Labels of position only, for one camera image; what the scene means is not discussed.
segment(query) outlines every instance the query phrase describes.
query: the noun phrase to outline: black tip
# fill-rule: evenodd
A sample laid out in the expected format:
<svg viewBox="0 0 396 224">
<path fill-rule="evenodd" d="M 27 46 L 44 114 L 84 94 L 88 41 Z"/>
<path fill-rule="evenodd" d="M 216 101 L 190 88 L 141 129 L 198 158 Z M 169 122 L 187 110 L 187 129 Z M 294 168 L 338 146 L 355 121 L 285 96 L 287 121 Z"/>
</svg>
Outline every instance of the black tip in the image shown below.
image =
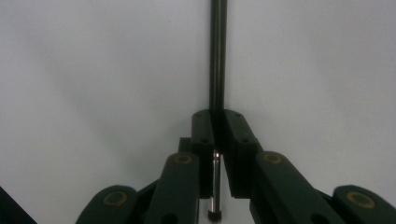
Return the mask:
<svg viewBox="0 0 396 224">
<path fill-rule="evenodd" d="M 207 212 L 207 217 L 209 217 L 209 220 L 211 220 L 212 222 L 217 222 L 221 220 L 221 211 L 217 212 L 217 213 L 213 213 L 213 212 Z"/>
</svg>

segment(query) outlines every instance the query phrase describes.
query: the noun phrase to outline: metal rod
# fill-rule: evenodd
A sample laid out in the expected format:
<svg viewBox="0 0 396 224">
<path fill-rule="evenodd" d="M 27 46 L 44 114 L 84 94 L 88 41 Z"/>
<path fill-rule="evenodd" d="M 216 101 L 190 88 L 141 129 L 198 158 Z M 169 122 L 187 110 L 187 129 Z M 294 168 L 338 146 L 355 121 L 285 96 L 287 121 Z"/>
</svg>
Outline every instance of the metal rod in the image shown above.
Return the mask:
<svg viewBox="0 0 396 224">
<path fill-rule="evenodd" d="M 213 160 L 213 193 L 209 201 L 208 216 L 212 221 L 221 220 L 220 207 L 220 175 L 221 155 L 215 150 Z"/>
<path fill-rule="evenodd" d="M 215 117 L 224 109 L 226 27 L 227 0 L 212 0 L 209 109 Z"/>
</svg>

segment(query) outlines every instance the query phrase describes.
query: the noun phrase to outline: white surface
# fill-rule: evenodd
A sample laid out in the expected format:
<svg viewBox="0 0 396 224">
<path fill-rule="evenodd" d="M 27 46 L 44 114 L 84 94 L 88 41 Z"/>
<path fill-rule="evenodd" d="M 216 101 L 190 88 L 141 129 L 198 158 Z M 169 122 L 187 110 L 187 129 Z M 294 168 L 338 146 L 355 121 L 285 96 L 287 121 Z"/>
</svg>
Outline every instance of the white surface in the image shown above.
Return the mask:
<svg viewBox="0 0 396 224">
<path fill-rule="evenodd" d="M 209 8 L 0 2 L 0 185 L 38 223 L 160 176 L 208 105 Z M 230 1 L 228 15 L 226 107 L 317 189 L 396 205 L 396 2 Z M 248 201 L 223 201 L 223 223 L 253 222 Z"/>
</svg>

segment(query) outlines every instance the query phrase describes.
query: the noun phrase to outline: thin black pole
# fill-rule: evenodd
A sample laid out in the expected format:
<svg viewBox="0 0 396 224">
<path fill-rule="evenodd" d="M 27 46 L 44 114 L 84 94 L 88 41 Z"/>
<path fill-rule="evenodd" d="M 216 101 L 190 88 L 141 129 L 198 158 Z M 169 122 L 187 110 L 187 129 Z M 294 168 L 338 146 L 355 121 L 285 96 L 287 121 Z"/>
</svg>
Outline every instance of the thin black pole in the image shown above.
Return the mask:
<svg viewBox="0 0 396 224">
<path fill-rule="evenodd" d="M 212 116 L 217 117 L 224 109 L 227 0 L 212 0 L 211 10 L 209 109 Z"/>
</svg>

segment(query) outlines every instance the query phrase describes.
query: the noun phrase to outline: gray surface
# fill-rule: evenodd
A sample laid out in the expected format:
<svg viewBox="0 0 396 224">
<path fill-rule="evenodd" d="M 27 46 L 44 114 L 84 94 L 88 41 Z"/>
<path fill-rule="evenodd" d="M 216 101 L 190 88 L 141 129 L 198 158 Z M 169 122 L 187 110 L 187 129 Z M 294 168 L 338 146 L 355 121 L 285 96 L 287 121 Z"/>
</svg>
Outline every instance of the gray surface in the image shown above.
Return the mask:
<svg viewBox="0 0 396 224">
<path fill-rule="evenodd" d="M 395 24 L 393 0 L 230 1 L 226 107 L 317 189 L 396 205 Z M 0 185 L 73 223 L 99 190 L 158 178 L 208 106 L 208 30 L 208 0 L 1 1 Z M 223 223 L 252 223 L 223 201 Z"/>
</svg>

